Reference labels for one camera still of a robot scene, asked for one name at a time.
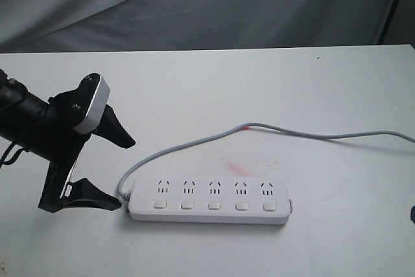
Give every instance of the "gray cable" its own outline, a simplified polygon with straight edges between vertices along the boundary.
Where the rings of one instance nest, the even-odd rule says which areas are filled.
[[[124,175],[123,177],[120,179],[120,181],[118,182],[117,185],[117,195],[119,195],[121,198],[123,198],[123,200],[125,201],[129,201],[130,200],[130,194],[129,193],[123,193],[122,187],[123,184],[125,182],[125,180],[138,168],[140,168],[141,166],[145,165],[148,162],[151,162],[152,160],[159,158],[161,156],[164,156],[166,154],[170,154],[171,152],[176,152],[176,151],[180,151],[182,149],[186,149],[188,147],[193,147],[199,144],[203,144],[203,143],[207,143],[210,141],[215,141],[216,139],[221,139],[224,138],[225,136],[229,136],[235,132],[238,132],[240,130],[244,130],[246,128],[249,128],[251,126],[257,126],[259,128],[266,128],[266,129],[270,129],[270,130],[275,130],[278,132],[282,132],[282,133],[286,133],[286,134],[290,134],[292,136],[301,136],[303,138],[309,138],[309,139],[347,139],[347,138],[357,138],[357,137],[361,137],[361,136],[381,136],[381,135],[386,135],[386,136],[397,136],[401,139],[405,139],[407,141],[410,141],[412,143],[415,143],[415,139],[410,137],[410,136],[406,136],[402,133],[399,132],[395,132],[395,131],[369,131],[369,132],[358,132],[358,133],[347,133],[347,134],[337,134],[337,135],[321,135],[321,134],[311,134],[311,133],[305,133],[305,132],[298,132],[298,131],[293,131],[293,130],[288,130],[288,129],[284,129],[284,128],[280,128],[278,126],[272,126],[272,125],[266,125],[264,123],[244,123],[243,125],[239,125],[236,126],[233,129],[230,129],[228,131],[225,131],[223,133],[220,134],[216,134],[214,136],[208,136],[207,138],[203,138],[203,139],[197,139],[195,141],[189,142],[189,143],[184,143],[181,145],[177,145],[174,147],[170,147],[169,149],[164,149],[162,151],[159,151],[143,160],[141,160],[140,162],[136,163],[135,165],[133,165]]]

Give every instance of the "red stain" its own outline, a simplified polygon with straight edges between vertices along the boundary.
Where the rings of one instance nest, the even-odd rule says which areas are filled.
[[[228,160],[228,170],[236,176],[252,176],[247,170]]]

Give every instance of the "white backdrop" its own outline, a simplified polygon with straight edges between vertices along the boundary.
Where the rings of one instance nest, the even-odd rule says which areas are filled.
[[[377,42],[391,0],[0,0],[0,51]]]

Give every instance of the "power strip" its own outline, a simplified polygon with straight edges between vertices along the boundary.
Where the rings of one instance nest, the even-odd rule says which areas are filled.
[[[128,208],[138,221],[285,224],[292,203],[277,180],[139,176]]]

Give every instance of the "white table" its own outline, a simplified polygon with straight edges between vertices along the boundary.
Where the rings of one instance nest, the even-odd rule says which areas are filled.
[[[137,145],[92,138],[72,180],[88,177],[109,193],[145,156],[248,121],[415,136],[414,65],[410,46],[0,55],[0,68],[44,100],[88,73],[104,76]],[[413,274],[415,145],[397,138],[331,143],[242,131],[136,173],[233,175],[237,165],[280,178],[294,203],[284,227],[139,223],[123,210],[50,214],[37,208],[47,165],[24,154],[0,170],[0,276]]]

